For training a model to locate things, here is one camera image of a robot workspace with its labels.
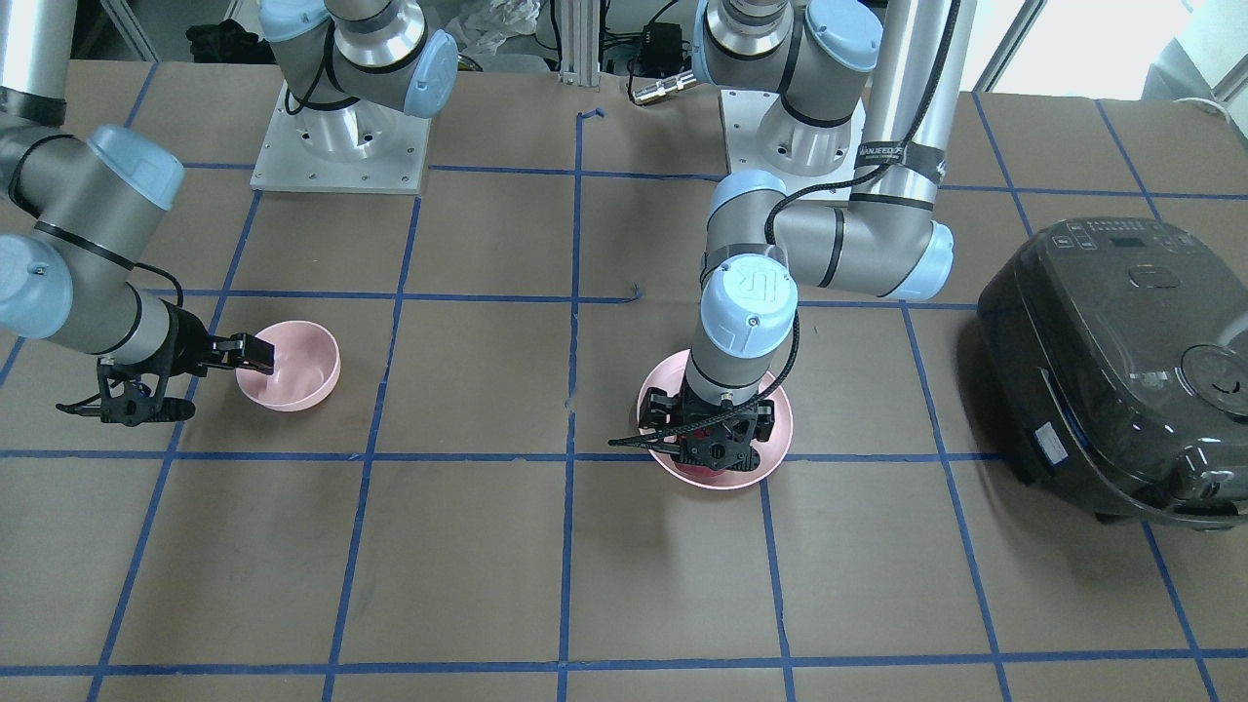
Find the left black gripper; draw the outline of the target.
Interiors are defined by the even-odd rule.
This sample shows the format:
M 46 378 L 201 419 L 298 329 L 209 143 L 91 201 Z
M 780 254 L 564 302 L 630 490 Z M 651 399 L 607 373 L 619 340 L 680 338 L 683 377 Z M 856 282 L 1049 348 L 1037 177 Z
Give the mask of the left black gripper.
M 639 395 L 643 433 L 612 446 L 645 448 L 673 475 L 768 475 L 776 468 L 776 397 L 723 417 L 731 403 L 713 405 L 681 376 L 650 376 Z

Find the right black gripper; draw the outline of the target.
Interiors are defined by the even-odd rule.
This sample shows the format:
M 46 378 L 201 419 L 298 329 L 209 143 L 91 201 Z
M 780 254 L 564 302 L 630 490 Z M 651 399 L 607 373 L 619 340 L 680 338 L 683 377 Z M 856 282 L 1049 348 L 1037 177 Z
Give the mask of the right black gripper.
M 178 422 L 193 416 L 195 405 L 182 397 L 168 397 L 168 378 L 182 373 L 203 377 L 208 368 L 275 373 L 275 346 L 265 339 L 255 334 L 211 336 L 198 319 L 182 307 L 168 302 L 163 307 L 171 325 L 152 356 L 139 363 L 99 361 L 99 392 L 77 403 L 57 403 L 57 410 L 129 427 Z

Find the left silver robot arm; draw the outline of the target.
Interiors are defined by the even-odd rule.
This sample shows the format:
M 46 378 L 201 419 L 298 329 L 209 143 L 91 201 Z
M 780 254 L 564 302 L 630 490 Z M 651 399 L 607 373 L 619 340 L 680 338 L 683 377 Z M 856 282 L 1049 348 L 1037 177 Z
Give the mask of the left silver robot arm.
M 972 1 L 703 1 L 700 82 L 775 94 L 768 166 L 713 194 L 698 324 L 681 382 L 643 391 L 639 433 L 617 446 L 714 472 L 753 472 L 778 427 L 766 381 L 800 342 L 799 289 L 930 299 L 953 270 L 953 232 L 934 219 L 948 171 Z

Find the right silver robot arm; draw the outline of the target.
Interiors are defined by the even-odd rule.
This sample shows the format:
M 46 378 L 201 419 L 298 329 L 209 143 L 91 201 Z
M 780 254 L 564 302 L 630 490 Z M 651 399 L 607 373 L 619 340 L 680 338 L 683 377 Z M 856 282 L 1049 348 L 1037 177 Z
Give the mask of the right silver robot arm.
M 89 137 L 62 129 L 74 1 L 2 4 L 2 196 L 34 217 L 2 235 L 2 329 L 97 360 L 97 391 L 62 413 L 110 425 L 195 413 L 170 378 L 210 368 L 255 378 L 281 408 L 317 403 L 322 378 L 271 334 L 208 334 L 182 299 L 135 289 L 154 231 L 173 209 L 183 165 L 115 124 Z M 449 102 L 458 45 L 417 1 L 263 1 L 260 21 L 297 116 L 356 115 L 359 105 L 433 117 Z

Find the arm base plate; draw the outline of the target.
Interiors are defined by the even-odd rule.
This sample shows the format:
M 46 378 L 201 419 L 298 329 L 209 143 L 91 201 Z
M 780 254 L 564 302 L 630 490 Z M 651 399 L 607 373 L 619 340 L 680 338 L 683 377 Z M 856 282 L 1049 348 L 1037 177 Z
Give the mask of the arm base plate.
M 790 190 L 854 176 L 866 121 L 861 99 L 847 122 L 810 126 L 792 117 L 775 92 L 721 92 L 723 142 L 729 171 L 775 174 Z
M 278 90 L 250 186 L 268 192 L 417 195 L 426 174 L 429 119 L 359 101 L 291 115 Z

